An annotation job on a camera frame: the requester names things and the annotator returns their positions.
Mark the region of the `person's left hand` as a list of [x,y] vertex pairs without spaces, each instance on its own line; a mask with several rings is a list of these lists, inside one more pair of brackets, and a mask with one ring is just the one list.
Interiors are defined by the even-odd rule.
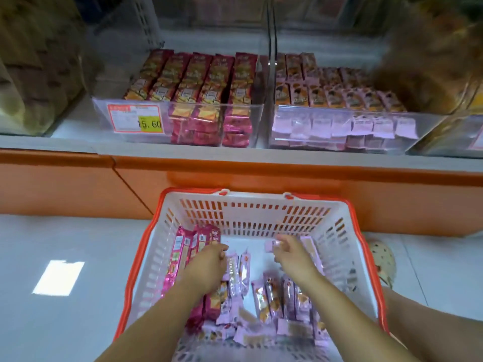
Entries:
[[182,281],[190,286],[193,292],[201,297],[205,294],[216,291],[222,279],[218,279],[215,274],[215,243],[205,246],[188,263],[182,274]]

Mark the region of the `person's right forearm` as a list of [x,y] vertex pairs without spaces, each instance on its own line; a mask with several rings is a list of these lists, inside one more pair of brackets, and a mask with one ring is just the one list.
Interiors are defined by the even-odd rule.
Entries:
[[344,362],[420,362],[316,269],[296,283],[314,302]]

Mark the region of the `white basket with orange rim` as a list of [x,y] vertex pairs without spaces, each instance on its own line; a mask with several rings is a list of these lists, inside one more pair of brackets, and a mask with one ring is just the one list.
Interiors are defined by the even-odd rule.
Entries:
[[168,188],[160,195],[152,221],[144,231],[125,288],[123,311],[114,340],[153,306],[173,269],[173,247],[187,255],[178,228],[214,225],[229,251],[252,257],[251,275],[279,270],[265,251],[277,234],[311,237],[323,273],[388,334],[382,285],[353,205],[343,199],[308,194],[263,194],[228,189]]

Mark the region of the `rows of dark red packets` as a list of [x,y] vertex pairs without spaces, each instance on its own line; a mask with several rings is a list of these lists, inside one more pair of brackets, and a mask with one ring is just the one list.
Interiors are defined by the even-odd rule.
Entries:
[[123,99],[168,103],[170,142],[246,148],[258,56],[155,49]]

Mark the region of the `white spotted clog shoe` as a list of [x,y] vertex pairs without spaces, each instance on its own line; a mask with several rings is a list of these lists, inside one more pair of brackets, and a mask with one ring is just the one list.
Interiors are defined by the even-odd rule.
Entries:
[[381,284],[392,290],[396,276],[396,261],[392,250],[386,243],[375,238],[370,238],[368,244]]

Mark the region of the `magenta snack packet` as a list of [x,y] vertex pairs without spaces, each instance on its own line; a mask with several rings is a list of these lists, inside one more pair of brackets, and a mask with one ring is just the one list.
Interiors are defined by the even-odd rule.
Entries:
[[206,319],[216,322],[221,316],[223,306],[229,298],[228,281],[222,281],[216,291],[205,296],[204,316]]
[[174,285],[186,266],[191,251],[194,232],[179,226],[174,239],[168,270],[164,279],[161,297]]
[[220,229],[212,224],[197,225],[191,239],[188,261],[191,262],[206,245],[212,243],[221,243]]

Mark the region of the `black shelf divider post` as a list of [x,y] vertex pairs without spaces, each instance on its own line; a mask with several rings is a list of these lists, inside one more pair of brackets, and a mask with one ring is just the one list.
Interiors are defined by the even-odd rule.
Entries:
[[268,74],[266,78],[266,92],[265,92],[265,107],[272,109],[274,105],[274,91],[275,91],[275,73],[276,73],[276,23],[274,12],[275,0],[265,0],[265,29],[267,32],[268,46]]

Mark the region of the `heap of brown snacks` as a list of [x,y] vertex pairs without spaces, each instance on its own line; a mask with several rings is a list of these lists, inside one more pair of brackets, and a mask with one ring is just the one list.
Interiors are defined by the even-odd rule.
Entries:
[[374,72],[410,111],[483,113],[483,0],[398,0]]

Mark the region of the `clear bin of brown snacks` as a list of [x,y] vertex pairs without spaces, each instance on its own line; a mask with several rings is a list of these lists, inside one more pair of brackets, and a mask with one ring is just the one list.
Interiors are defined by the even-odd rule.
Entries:
[[74,0],[0,0],[0,134],[43,135],[84,89]]

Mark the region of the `orange shelf ledge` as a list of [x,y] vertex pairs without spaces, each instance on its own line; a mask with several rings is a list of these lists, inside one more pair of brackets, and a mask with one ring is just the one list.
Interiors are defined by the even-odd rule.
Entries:
[[349,200],[363,231],[483,231],[483,173],[0,149],[0,214],[152,219],[167,188]]

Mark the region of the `pile of pale pink packets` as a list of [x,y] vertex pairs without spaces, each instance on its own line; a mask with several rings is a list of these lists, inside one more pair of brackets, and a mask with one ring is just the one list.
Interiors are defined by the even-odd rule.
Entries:
[[271,239],[223,234],[229,298],[216,322],[188,328],[173,362],[330,362],[324,323],[293,280],[266,253]]

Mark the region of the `person's left forearm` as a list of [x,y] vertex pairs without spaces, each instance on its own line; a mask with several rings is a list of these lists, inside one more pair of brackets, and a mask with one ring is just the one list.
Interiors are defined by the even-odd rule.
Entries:
[[171,362],[191,310],[223,273],[184,275],[94,362]]

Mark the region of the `red and yellow price label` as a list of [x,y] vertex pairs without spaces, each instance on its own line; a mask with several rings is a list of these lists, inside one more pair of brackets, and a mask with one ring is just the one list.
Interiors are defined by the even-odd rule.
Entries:
[[108,116],[116,133],[165,134],[161,109],[153,104],[107,104]]

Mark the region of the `person's right hand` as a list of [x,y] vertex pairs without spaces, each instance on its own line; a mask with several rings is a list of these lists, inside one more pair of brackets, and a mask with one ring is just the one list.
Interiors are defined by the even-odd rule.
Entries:
[[274,261],[302,289],[320,280],[311,256],[299,239],[290,235],[277,235],[272,253]]

